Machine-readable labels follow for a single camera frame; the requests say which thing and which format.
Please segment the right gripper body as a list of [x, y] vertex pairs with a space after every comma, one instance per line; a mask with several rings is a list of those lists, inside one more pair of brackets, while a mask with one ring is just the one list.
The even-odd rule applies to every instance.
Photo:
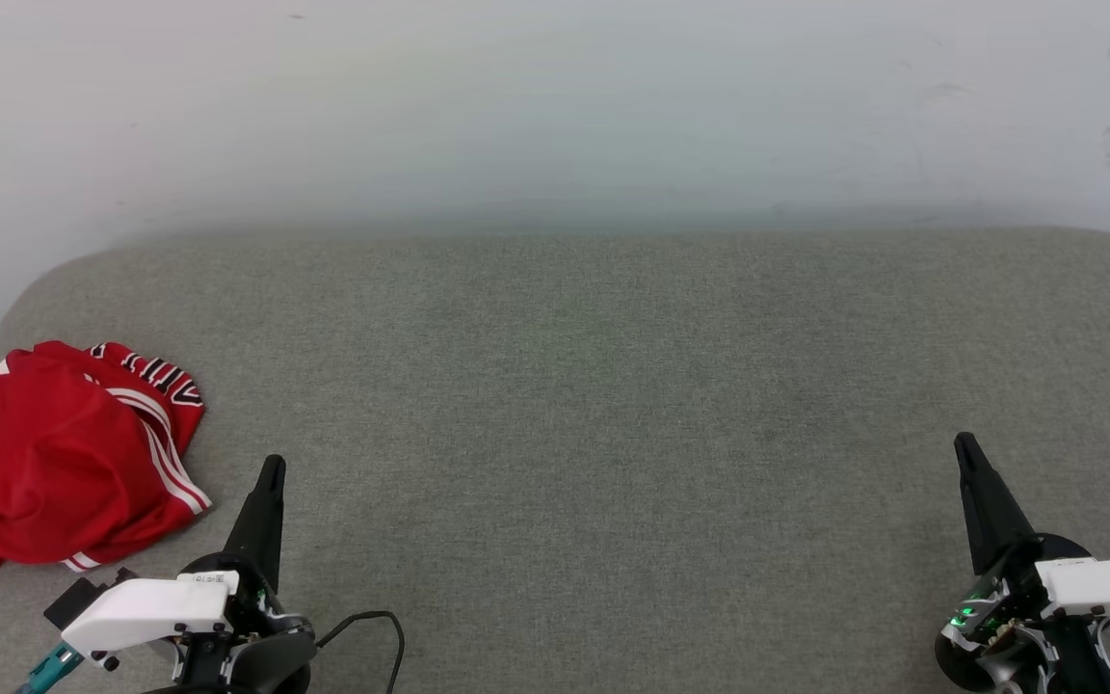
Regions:
[[1074, 541], [1035, 533], [997, 550], [944, 624], [937, 664], [962, 690], [1063, 690], [1064, 648], [1045, 620], [1040, 561], [1091, 559]]

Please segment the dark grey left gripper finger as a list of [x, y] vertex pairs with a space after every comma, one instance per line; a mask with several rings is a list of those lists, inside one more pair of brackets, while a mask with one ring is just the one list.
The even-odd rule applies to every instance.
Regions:
[[285, 474], [285, 457], [269, 454], [222, 549], [233, 556], [248, 559], [273, 590], [280, 589]]

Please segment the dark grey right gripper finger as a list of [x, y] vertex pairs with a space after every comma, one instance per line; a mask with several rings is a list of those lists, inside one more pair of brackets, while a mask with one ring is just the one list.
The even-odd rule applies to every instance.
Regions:
[[1022, 513], [999, 471], [991, 465], [972, 432], [953, 439], [959, 461], [965, 527], [973, 575], [990, 570], [1005, 550], [1035, 537], [1035, 527]]

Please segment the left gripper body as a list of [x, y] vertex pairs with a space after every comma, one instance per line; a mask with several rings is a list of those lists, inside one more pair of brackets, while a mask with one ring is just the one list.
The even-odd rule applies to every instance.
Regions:
[[283, 607], [278, 599], [275, 562], [264, 564], [238, 553], [216, 552], [191, 562], [176, 579], [211, 581], [228, 589], [228, 601], [216, 626], [182, 628], [182, 645], [203, 641], [242, 645], [279, 635], [300, 635], [314, 642], [311, 620]]

